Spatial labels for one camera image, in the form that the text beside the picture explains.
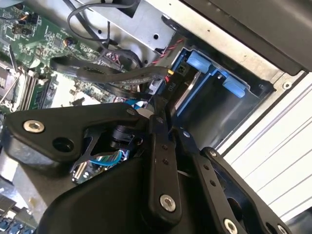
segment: electronic component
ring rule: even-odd
[[[27,23],[30,23],[30,24],[37,24],[38,23],[38,19],[39,19],[38,14],[37,13],[33,13],[33,14],[27,15],[26,21],[27,21]]]
[[[121,155],[121,159],[118,163],[126,160],[128,157],[128,152]],[[76,184],[81,184],[94,176],[107,171],[108,169],[112,168],[114,165],[111,166],[101,166],[98,164],[94,164],[90,161],[83,162],[79,164],[73,171],[72,181]]]
[[[8,234],[20,234],[23,227],[24,226],[21,223],[14,222],[8,230]]]
[[[12,33],[16,35],[30,35],[33,33],[33,31],[24,27],[24,25],[16,24],[12,27]]]
[[[54,38],[53,40],[53,45],[56,47],[56,48],[60,48],[62,46],[62,40],[59,39],[59,38]]]
[[[4,232],[8,229],[8,227],[10,226],[11,224],[11,220],[8,219],[8,218],[3,218],[1,221],[0,221],[0,231]]]
[[[35,230],[24,228],[20,234],[33,234]]]

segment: green circuit board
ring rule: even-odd
[[[0,19],[0,42],[3,44],[0,47],[1,52],[7,54],[5,44],[11,44],[17,61],[26,67],[36,67],[40,62],[48,66],[50,58],[69,54],[63,41],[71,36],[62,28],[34,13],[26,6],[23,10],[14,6],[0,8],[0,16],[5,18],[22,19],[27,15],[34,20],[32,22],[24,20],[25,24]],[[75,54],[87,59],[98,57],[97,51],[79,41],[72,45],[71,49]]]
[[[46,76],[50,82],[45,82],[42,86],[36,84],[32,91],[32,96],[28,97],[27,106],[29,109],[41,109],[51,106],[56,93],[58,80],[70,79],[75,81],[77,91],[82,91],[91,98],[99,102],[112,102],[116,99],[104,90],[99,89],[91,83],[84,83],[71,77],[55,73],[49,68],[49,61],[53,57],[73,55],[87,59],[96,60],[97,64],[108,65],[105,60],[99,58],[99,52],[89,45],[74,39],[64,29],[50,22],[47,18],[35,13],[32,9],[24,6],[22,10],[15,6],[0,8],[0,16],[7,19],[20,19],[5,21],[0,19],[0,60],[10,63],[8,48],[11,45],[18,65],[31,68],[40,75]],[[74,43],[70,45],[70,50],[64,44],[65,39],[70,39]]]

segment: black plastic bracket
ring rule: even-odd
[[[236,207],[241,209],[239,216],[244,217],[244,225],[249,233],[277,234],[280,233],[279,226],[282,226],[287,233],[291,233],[283,221],[217,151],[211,147],[206,147],[201,152],[212,162],[214,169],[220,176],[228,182],[224,193],[227,198],[233,198],[237,202]]]
[[[144,159],[143,218],[153,229],[169,230],[182,218],[175,146],[168,139],[165,118],[151,116],[149,134],[149,155]]]
[[[176,138],[180,140],[180,145],[184,146],[183,151],[189,157],[194,166],[194,176],[199,180],[203,192],[203,206],[205,208],[204,219],[213,219],[214,230],[216,233],[228,233],[225,220],[230,220],[239,234],[247,234],[235,215],[223,193],[223,188],[215,174],[211,162],[200,155],[199,149],[193,137],[182,128],[175,128]]]
[[[85,131],[99,131],[117,125],[135,126],[145,117],[124,103],[31,110],[12,113],[5,119],[1,143],[7,155],[46,175],[60,176],[70,171],[83,149]],[[40,133],[26,131],[24,123],[43,124]]]

